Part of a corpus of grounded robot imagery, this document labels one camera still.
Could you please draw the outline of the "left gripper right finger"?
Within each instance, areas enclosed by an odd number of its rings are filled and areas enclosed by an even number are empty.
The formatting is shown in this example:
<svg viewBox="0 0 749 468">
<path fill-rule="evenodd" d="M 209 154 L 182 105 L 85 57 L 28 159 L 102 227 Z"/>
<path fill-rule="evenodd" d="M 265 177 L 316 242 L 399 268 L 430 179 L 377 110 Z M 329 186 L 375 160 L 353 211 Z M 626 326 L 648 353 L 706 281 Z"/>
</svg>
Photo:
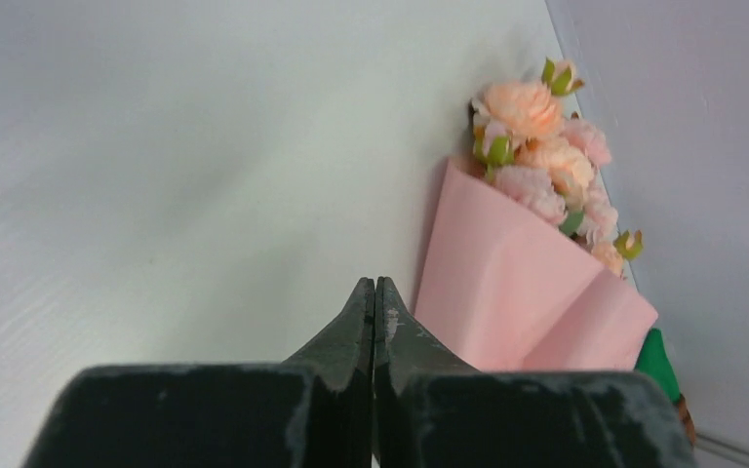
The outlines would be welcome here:
<svg viewBox="0 0 749 468">
<path fill-rule="evenodd" d="M 671 403 L 632 371 L 484 372 L 374 294 L 375 453 L 383 467 L 692 467 Z"/>
</svg>

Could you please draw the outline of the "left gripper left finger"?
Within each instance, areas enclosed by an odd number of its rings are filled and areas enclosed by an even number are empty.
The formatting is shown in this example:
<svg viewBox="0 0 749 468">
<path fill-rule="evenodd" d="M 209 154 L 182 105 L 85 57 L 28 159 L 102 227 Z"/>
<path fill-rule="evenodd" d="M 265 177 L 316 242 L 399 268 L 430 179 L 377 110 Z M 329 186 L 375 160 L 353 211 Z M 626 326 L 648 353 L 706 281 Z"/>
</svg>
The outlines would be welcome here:
<svg viewBox="0 0 749 468">
<path fill-rule="evenodd" d="M 280 363 L 102 366 L 55 400 L 28 467 L 367 467 L 375 284 Z"/>
</svg>

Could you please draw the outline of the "pink flower bouquet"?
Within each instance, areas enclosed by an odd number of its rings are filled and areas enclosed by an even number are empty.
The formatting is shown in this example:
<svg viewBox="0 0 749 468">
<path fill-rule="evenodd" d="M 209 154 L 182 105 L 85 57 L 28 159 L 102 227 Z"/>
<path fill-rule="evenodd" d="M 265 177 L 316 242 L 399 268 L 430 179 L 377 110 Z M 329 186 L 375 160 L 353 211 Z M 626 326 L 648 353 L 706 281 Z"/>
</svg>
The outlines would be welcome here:
<svg viewBox="0 0 749 468">
<path fill-rule="evenodd" d="M 603 132 L 565 101 L 584 80 L 548 59 L 470 104 L 448 160 L 415 317 L 482 371 L 630 371 L 657 314 L 628 282 L 641 231 L 602 184 Z"/>
</svg>

